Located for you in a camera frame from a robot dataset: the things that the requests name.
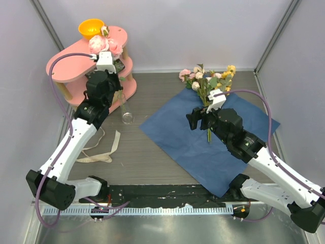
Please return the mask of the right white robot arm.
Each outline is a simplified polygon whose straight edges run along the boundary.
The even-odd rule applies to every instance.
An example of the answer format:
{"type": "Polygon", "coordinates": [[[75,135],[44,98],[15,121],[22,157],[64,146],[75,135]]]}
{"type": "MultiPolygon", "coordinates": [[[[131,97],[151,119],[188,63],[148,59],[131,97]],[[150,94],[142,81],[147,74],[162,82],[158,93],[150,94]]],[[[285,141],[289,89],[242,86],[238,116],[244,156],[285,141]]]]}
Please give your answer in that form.
{"type": "Polygon", "coordinates": [[[210,129],[235,158],[254,167],[273,182],[274,189],[244,174],[230,183],[229,194],[236,201],[244,197],[264,202],[286,215],[301,229],[315,233],[324,220],[324,188],[294,171],[269,151],[266,143],[243,128],[242,118],[234,109],[194,108],[187,114],[191,130],[210,129]]]}

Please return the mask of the blue wrapping paper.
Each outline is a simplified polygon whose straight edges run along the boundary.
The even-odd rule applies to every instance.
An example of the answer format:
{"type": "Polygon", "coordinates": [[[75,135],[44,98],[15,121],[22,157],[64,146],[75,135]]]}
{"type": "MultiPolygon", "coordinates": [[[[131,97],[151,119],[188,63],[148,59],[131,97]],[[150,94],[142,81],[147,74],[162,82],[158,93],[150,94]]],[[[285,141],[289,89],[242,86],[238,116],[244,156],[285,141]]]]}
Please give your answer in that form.
{"type": "Polygon", "coordinates": [[[222,197],[247,165],[233,157],[215,135],[208,142],[206,131],[190,129],[186,115],[201,106],[199,96],[185,88],[142,123],[140,129],[204,188],[222,197]]]}

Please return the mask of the pink rose stem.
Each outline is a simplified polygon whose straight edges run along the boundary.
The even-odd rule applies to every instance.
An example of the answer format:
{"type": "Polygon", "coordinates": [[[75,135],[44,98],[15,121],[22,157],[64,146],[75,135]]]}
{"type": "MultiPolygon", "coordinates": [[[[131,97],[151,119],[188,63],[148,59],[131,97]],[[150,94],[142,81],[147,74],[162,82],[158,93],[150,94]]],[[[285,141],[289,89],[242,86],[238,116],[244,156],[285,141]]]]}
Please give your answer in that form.
{"type": "MultiPolygon", "coordinates": [[[[101,28],[101,35],[96,35],[88,42],[88,48],[91,54],[91,60],[95,63],[98,60],[98,55],[102,51],[110,51],[113,55],[114,61],[120,59],[123,53],[122,46],[113,38],[109,37],[110,29],[107,26],[101,28]]],[[[120,82],[124,81],[124,77],[119,77],[120,82]]],[[[101,82],[103,81],[102,71],[96,70],[86,83],[85,97],[96,105],[111,106],[117,96],[122,90],[110,94],[103,94],[101,92],[101,82]]]]}

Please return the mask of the flower bouquet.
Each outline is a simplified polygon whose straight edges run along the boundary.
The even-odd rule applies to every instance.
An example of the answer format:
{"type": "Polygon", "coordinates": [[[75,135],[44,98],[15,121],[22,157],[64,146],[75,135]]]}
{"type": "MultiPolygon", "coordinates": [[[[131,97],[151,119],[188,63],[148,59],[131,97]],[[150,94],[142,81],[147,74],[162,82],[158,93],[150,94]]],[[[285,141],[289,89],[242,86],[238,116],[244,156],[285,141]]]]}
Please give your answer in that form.
{"type": "Polygon", "coordinates": [[[232,86],[232,78],[236,73],[236,67],[229,65],[223,73],[215,71],[206,72],[203,64],[197,64],[193,71],[184,69],[179,73],[179,79],[186,84],[187,89],[194,90],[206,107],[211,104],[207,96],[213,90],[229,92],[232,86]]]}

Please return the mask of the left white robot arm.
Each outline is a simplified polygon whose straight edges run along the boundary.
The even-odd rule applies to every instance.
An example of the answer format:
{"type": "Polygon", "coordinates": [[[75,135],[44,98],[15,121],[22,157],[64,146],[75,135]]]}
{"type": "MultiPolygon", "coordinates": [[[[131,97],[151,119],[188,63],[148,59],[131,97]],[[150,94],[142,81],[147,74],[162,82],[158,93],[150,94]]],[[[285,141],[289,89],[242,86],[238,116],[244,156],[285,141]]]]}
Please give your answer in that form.
{"type": "Polygon", "coordinates": [[[27,173],[26,181],[35,197],[61,211],[84,197],[91,196],[98,203],[107,199],[105,180],[90,176],[68,181],[68,177],[82,149],[109,115],[114,94],[122,89],[117,73],[94,71],[67,134],[38,171],[27,173]]]}

